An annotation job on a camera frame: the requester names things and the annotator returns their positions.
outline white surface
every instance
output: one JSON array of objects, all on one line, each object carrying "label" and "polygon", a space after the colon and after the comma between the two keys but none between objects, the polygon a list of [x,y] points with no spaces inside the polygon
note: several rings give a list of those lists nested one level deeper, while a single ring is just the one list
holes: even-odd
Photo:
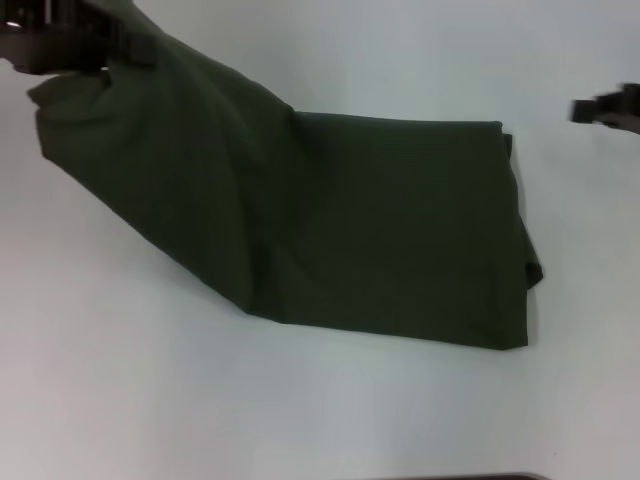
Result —
[{"label": "white surface", "polygon": [[494,120],[547,278],[499,353],[271,324],[39,155],[0,68],[0,478],[303,480],[640,468],[640,137],[565,121],[640,81],[626,1],[145,0],[300,110]]}]

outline dark green cloth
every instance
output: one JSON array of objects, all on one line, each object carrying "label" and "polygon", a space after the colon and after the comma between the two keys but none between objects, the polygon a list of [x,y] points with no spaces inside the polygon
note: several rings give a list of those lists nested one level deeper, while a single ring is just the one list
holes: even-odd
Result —
[{"label": "dark green cloth", "polygon": [[157,36],[157,69],[30,95],[44,156],[151,243],[278,322],[527,344],[542,273],[500,123],[296,112],[130,3],[102,5]]}]

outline green fabric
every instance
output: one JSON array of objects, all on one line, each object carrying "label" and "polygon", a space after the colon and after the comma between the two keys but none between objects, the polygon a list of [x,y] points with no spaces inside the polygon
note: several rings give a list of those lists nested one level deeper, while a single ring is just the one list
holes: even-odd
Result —
[{"label": "green fabric", "polygon": [[30,95],[44,156],[146,239],[278,322],[527,344],[542,273],[500,123],[296,112],[132,4],[97,3],[157,36],[157,69]]}]

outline robotic arm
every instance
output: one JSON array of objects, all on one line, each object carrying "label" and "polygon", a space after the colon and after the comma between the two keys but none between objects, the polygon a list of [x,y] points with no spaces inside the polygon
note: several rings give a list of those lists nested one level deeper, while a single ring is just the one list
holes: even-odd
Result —
[{"label": "robotic arm", "polygon": [[640,135],[640,84],[627,83],[618,92],[574,101],[571,121],[601,123]]},{"label": "robotic arm", "polygon": [[0,0],[0,58],[22,73],[95,73],[107,58],[153,67],[153,37],[84,0]]}]

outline folded cloth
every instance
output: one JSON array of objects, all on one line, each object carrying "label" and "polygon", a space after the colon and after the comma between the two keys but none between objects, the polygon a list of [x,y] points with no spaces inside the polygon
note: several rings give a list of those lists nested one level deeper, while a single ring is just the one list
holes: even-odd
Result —
[{"label": "folded cloth", "polygon": [[301,113],[153,25],[156,69],[30,91],[43,155],[245,312],[492,349],[542,270],[498,122]]}]

